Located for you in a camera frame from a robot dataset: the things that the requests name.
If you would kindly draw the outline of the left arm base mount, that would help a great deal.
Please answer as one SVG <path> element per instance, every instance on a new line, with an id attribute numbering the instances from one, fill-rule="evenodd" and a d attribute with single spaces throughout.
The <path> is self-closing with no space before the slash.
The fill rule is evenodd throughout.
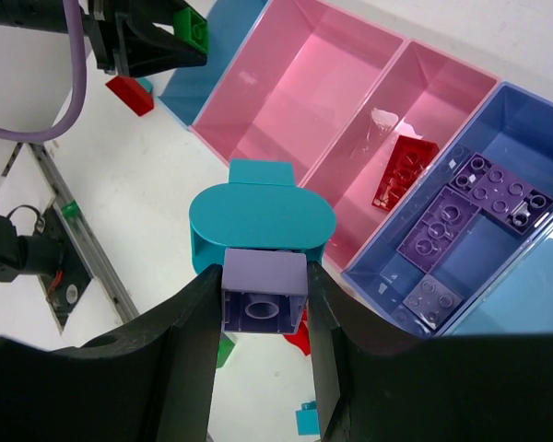
<path id="1" fill-rule="evenodd" d="M 46 302 L 63 328 L 91 276 L 54 208 L 44 213 L 28 204 L 20 208 L 35 214 L 33 233 L 17 232 L 12 222 L 14 211 L 0 215 L 0 283 L 11 283 L 21 275 L 38 277 Z"/>

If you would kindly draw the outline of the green lego brick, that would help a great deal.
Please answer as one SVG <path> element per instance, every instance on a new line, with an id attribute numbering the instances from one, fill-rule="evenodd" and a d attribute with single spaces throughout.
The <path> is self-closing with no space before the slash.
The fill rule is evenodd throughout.
<path id="1" fill-rule="evenodd" d="M 173 34 L 179 40 L 208 54 L 209 36 L 206 20 L 191 7 L 186 7 L 173 16 Z"/>

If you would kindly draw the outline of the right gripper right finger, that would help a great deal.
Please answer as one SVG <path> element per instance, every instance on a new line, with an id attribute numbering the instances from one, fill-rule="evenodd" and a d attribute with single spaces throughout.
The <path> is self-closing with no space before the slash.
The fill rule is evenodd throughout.
<path id="1" fill-rule="evenodd" d="M 308 265 L 324 441 L 553 441 L 553 334 L 421 339 Z"/>

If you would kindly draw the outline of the red lego plate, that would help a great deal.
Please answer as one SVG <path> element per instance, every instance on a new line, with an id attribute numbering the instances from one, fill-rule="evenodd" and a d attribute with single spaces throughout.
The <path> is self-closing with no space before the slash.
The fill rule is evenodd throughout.
<path id="1" fill-rule="evenodd" d="M 390 212 L 438 152 L 436 143 L 399 135 L 371 204 Z"/>

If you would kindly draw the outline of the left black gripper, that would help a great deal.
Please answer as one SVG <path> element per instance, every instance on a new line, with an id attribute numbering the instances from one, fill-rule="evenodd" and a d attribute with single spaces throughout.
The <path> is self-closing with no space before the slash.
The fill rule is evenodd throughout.
<path id="1" fill-rule="evenodd" d="M 89 39 L 97 67 L 107 74 L 144 77 L 177 68 L 204 66 L 207 55 L 179 40 L 171 32 L 154 25 L 144 12 L 132 8 L 115 15 L 115 26 L 94 15 L 93 1 L 74 1 L 82 29 Z M 63 1 L 1 1 L 0 26 L 67 34 Z M 114 50 L 118 35 L 119 47 Z"/>

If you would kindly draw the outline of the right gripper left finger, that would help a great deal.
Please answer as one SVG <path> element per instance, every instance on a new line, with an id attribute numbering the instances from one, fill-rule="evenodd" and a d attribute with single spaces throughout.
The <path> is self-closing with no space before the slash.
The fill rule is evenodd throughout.
<path id="1" fill-rule="evenodd" d="M 203 441 L 220 335 L 209 266 L 139 317 L 80 347 L 0 337 L 0 441 Z"/>

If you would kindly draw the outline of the teal rounded lego brick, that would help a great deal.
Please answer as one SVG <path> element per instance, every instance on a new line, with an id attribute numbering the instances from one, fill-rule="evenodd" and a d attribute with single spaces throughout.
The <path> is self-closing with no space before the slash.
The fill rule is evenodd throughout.
<path id="1" fill-rule="evenodd" d="M 332 206 L 278 161 L 231 160 L 228 181 L 199 192 L 188 215 L 196 273 L 223 263 L 228 248 L 292 250 L 319 262 L 336 228 Z"/>

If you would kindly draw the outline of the lilac square lego brick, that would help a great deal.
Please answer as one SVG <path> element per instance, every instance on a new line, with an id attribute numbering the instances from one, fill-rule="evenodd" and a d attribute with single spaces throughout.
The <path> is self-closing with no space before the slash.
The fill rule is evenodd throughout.
<path id="1" fill-rule="evenodd" d="M 309 294 L 307 264 L 303 253 L 227 249 L 221 279 L 222 329 L 296 333 Z"/>

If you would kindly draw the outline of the purple lego plate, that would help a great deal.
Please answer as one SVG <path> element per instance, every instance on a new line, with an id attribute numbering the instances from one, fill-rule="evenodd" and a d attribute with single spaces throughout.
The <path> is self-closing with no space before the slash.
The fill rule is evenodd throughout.
<path id="1" fill-rule="evenodd" d="M 450 186 L 518 235 L 531 230 L 553 204 L 546 193 L 479 154 L 465 162 Z"/>

